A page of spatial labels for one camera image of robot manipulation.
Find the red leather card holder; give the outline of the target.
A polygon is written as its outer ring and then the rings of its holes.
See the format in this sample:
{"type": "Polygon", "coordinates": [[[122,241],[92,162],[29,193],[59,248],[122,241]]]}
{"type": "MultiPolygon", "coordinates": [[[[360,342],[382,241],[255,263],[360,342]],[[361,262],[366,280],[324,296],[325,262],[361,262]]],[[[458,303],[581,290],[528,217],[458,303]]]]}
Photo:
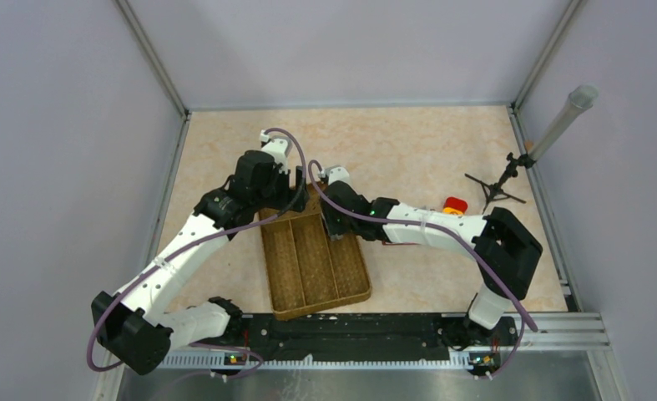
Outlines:
{"type": "Polygon", "coordinates": [[[415,246],[418,245],[414,241],[382,241],[383,246],[415,246]]]}

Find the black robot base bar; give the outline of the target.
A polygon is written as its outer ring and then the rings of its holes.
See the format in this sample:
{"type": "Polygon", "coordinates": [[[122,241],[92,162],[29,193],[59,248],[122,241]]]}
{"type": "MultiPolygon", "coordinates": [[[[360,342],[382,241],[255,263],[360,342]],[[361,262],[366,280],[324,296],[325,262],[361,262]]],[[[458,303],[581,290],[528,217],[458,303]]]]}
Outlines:
{"type": "Polygon", "coordinates": [[[269,313],[233,318],[208,345],[247,347],[267,362],[447,361],[459,352],[514,345],[516,322],[503,317],[487,331],[462,313],[312,314],[280,321],[269,313]]]}

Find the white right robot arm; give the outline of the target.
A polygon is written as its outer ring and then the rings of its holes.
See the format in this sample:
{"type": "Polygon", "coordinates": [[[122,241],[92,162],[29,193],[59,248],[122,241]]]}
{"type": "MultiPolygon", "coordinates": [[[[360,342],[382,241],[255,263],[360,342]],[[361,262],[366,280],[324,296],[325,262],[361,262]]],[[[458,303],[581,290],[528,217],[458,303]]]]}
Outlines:
{"type": "Polygon", "coordinates": [[[470,342],[485,344],[493,338],[510,307],[528,328],[538,331],[522,301],[543,246],[511,211],[496,207],[487,215],[464,216],[420,209],[392,198],[368,200],[341,180],[318,194],[330,236],[351,233],[365,241],[429,246],[473,260],[483,284],[463,322],[470,342]]]}

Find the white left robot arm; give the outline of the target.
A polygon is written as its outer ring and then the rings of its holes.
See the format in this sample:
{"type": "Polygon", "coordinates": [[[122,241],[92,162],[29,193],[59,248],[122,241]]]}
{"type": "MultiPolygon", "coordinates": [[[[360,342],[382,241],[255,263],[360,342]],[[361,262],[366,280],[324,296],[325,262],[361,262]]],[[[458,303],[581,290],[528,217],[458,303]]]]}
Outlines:
{"type": "Polygon", "coordinates": [[[247,150],[235,171],[218,188],[203,194],[174,239],[134,279],[114,293],[92,301],[93,330],[86,363],[98,373],[93,349],[99,345],[139,375],[154,371],[167,354],[206,338],[236,343],[242,324],[238,308],[222,297],[198,306],[167,312],[167,306],[196,271],[242,231],[267,225],[307,203],[306,157],[290,169],[289,148],[267,141],[247,150]]]}

